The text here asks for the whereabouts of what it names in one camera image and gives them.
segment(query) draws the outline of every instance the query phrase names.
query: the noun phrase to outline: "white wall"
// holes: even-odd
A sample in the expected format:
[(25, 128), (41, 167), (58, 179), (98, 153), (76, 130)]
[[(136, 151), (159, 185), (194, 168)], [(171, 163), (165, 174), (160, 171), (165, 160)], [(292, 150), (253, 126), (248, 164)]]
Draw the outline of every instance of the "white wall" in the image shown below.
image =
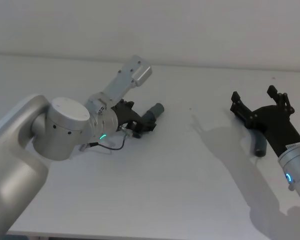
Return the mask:
[(0, 53), (300, 71), (300, 0), (0, 0)]

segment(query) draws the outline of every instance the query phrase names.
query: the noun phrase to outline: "green led light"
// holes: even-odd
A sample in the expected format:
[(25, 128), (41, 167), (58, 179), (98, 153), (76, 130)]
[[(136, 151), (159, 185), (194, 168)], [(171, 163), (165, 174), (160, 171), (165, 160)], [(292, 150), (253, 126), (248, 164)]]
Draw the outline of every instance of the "green led light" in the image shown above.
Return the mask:
[(107, 136), (107, 134), (103, 134), (99, 139), (101, 140), (101, 139), (105, 138), (106, 136)]

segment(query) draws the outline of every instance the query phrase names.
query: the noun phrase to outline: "white tabletop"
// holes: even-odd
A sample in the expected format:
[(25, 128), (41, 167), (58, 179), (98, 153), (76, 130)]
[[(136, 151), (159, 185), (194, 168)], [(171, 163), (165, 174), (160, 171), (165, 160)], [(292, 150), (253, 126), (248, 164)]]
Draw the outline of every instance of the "white tabletop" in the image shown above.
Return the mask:
[[(0, 56), (0, 118), (23, 97), (84, 103), (121, 64)], [(100, 239), (300, 240), (300, 199), (268, 145), (257, 161), (230, 112), (238, 91), (252, 110), (287, 92), (300, 133), (300, 73), (154, 66), (125, 97), (143, 114), (159, 102), (154, 132), (121, 151), (95, 147), (53, 162), (45, 186), (10, 233)], [(108, 144), (120, 144), (121, 136)]]

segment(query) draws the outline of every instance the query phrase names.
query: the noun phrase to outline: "blue led light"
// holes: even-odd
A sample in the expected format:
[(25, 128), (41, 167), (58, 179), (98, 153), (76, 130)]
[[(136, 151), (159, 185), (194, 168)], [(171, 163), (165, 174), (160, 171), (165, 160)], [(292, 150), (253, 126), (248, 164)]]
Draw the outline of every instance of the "blue led light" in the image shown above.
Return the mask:
[(103, 134), (99, 139), (101, 140), (101, 139), (105, 138), (106, 136), (107, 136), (107, 134)]
[(293, 180), (289, 173), (285, 174), (285, 178), (288, 180), (289, 183), (292, 183)]

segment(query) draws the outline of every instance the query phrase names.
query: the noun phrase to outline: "wire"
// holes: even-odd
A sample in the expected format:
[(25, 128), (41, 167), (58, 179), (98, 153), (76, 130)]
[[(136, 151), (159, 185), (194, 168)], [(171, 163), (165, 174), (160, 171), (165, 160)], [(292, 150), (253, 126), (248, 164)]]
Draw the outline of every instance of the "wire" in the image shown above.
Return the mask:
[(112, 147), (109, 147), (109, 146), (102, 145), (102, 144), (100, 144), (100, 143), (98, 143), (98, 142), (90, 142), (88, 145), (89, 145), (91, 148), (92, 148), (92, 147), (95, 147), (95, 146), (100, 146), (100, 147), (105, 148), (105, 149), (117, 151), (117, 150), (123, 149), (123, 147), (125, 146), (126, 138), (127, 138), (127, 135), (124, 135), (123, 141), (122, 141), (122, 145), (121, 145), (121, 147), (119, 147), (119, 148), (112, 148)]

